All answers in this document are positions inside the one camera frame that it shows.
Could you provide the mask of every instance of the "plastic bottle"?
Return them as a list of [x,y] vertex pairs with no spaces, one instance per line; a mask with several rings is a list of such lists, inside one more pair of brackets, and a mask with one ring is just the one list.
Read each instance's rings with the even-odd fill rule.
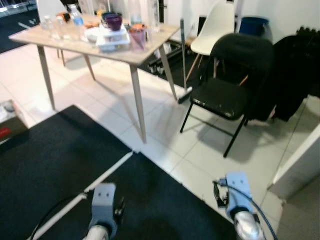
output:
[[62,39],[70,39],[70,35],[67,30],[67,24],[66,24],[66,21],[64,20],[64,18],[62,16],[57,16],[56,19],[57,19],[58,26],[59,26],[60,37]]
[[154,33],[160,32],[159,1],[148,0],[149,27]]
[[77,6],[75,4],[70,5],[71,9],[71,18],[73,23],[77,29],[77,34],[80,40],[87,42],[87,38],[85,36],[85,26],[84,20],[81,16],[81,13],[78,11]]
[[50,35],[53,39],[60,39],[59,34],[56,30],[54,23],[52,22],[50,16],[44,16],[46,28],[49,30]]
[[139,0],[128,0],[131,25],[141,24],[141,7]]

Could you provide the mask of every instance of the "chair backrest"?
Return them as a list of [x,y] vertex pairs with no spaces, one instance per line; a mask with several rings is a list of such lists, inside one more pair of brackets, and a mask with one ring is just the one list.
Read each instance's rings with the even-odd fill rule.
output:
[[274,49],[271,42],[263,38],[231,33],[215,43],[210,57],[230,60],[268,74],[274,64]]
[[225,33],[226,29],[234,32],[235,7],[233,3],[218,2],[210,10],[199,36],[208,36],[219,32]]
[[57,13],[67,11],[60,0],[36,0],[36,5],[41,23],[45,22],[46,15],[53,19]]

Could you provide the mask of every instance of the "white stripe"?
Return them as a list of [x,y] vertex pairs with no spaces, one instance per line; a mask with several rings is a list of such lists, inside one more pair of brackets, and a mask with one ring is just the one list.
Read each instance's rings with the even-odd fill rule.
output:
[[25,28],[25,29],[30,29],[30,28],[31,28],[30,26],[25,25],[25,24],[23,24],[23,23],[21,23],[21,22],[18,22],[18,25],[21,26],[21,27],[23,27],[23,28]]
[[[111,175],[115,170],[117,170],[125,161],[127,161],[133,155],[133,151],[128,152],[124,155],[118,162],[116,162],[112,167],[105,171],[100,177],[98,177],[93,183],[91,183],[84,192],[93,190],[98,184],[100,184],[105,178]],[[61,209],[57,214],[55,214],[50,220],[48,220],[42,227],[36,231],[33,240],[40,238],[46,231],[48,231],[56,222],[58,222],[65,214],[67,214],[74,206],[76,206],[82,199],[85,199],[85,195],[79,194],[71,202],[69,202],[63,209]]]

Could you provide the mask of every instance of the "cable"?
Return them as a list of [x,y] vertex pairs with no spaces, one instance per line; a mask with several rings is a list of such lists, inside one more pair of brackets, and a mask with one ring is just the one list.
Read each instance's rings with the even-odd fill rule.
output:
[[35,237],[35,234],[36,232],[39,230],[39,228],[42,226],[43,222],[46,220],[46,218],[51,215],[51,213],[61,204],[63,204],[64,202],[66,201],[69,201],[69,200],[72,200],[74,199],[75,197],[77,197],[78,195],[86,195],[88,194],[89,192],[81,192],[81,193],[78,193],[78,194],[74,194],[74,195],[70,195],[70,196],[67,196],[65,198],[63,198],[62,200],[60,200],[59,202],[57,202],[53,207],[51,207],[47,212],[46,214],[41,218],[41,220],[39,221],[39,223],[35,226],[31,236],[30,236],[30,239],[29,240],[33,240],[34,237]]
[[223,184],[223,183],[220,183],[220,182],[218,182],[218,181],[213,181],[213,182],[216,183],[216,184],[218,184],[218,185],[220,185],[221,187],[227,187],[227,188],[233,189],[233,190],[235,190],[236,192],[238,192],[239,194],[241,194],[242,196],[244,196],[245,198],[247,198],[247,199],[254,205],[254,207],[258,210],[258,212],[261,214],[263,220],[264,220],[265,223],[267,224],[267,226],[268,226],[268,228],[269,228],[269,230],[270,230],[270,232],[271,232],[271,234],[272,234],[272,236],[273,236],[273,239],[274,239],[274,240],[278,240],[278,237],[277,237],[275,231],[273,230],[271,224],[269,223],[267,217],[265,216],[264,212],[261,210],[261,208],[258,206],[258,204],[257,204],[251,197],[249,197],[249,196],[248,196],[247,194],[245,194],[243,191],[241,191],[241,190],[239,190],[239,189],[237,189],[237,188],[235,188],[235,187],[233,187],[233,186],[230,186],[230,185],[228,185],[228,184]]

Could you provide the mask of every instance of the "table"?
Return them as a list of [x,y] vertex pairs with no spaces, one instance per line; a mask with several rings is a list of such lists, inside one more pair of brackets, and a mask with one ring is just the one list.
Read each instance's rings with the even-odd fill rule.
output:
[[[82,16],[85,22],[100,21],[100,19],[96,16],[91,16],[86,14]],[[76,29],[72,22],[67,23],[67,28],[71,36],[76,34]],[[131,79],[132,79],[132,85],[133,85],[133,91],[134,91],[135,104],[136,104],[136,109],[137,109],[140,128],[141,128],[142,141],[143,143],[146,143],[147,142],[146,127],[145,127],[144,109],[143,109],[142,97],[141,97],[141,89],[140,89],[139,77],[138,77],[138,66],[142,64],[151,54],[153,54],[155,50],[159,49],[164,71],[168,79],[168,82],[170,84],[173,97],[177,100],[174,81],[173,81],[172,73],[169,67],[168,59],[167,59],[163,44],[178,30],[179,30],[178,26],[160,24],[160,32],[152,33],[152,42],[148,43],[147,49],[143,52],[132,52],[131,50],[115,51],[115,52],[109,52],[109,53],[100,52],[99,48],[87,42],[52,39],[49,31],[44,30],[40,25],[32,27],[30,29],[23,30],[16,34],[13,34],[9,36],[9,38],[16,42],[37,45],[41,67],[43,71],[43,77],[45,80],[46,88],[48,91],[50,103],[53,110],[56,110],[56,108],[55,108],[55,101],[54,101],[54,96],[52,92],[50,75],[49,75],[48,64],[46,60],[44,47],[51,47],[59,50],[67,50],[67,51],[83,54],[92,76],[93,76],[93,71],[92,71],[88,56],[101,57],[105,59],[111,59],[111,60],[128,63],[130,65],[130,73],[131,73]]]

